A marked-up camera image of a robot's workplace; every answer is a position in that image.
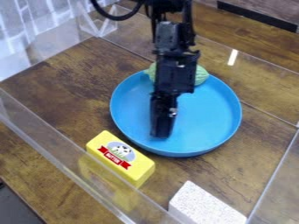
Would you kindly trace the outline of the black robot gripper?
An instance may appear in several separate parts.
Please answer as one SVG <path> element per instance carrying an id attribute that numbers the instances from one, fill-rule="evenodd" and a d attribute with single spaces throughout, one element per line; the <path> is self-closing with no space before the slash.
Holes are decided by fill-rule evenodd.
<path id="1" fill-rule="evenodd" d="M 151 18 L 154 54 L 157 55 L 154 93 L 151 96 L 151 136 L 173 134 L 178 115 L 178 95 L 193 93 L 198 59 L 193 27 L 193 0 L 145 0 Z"/>

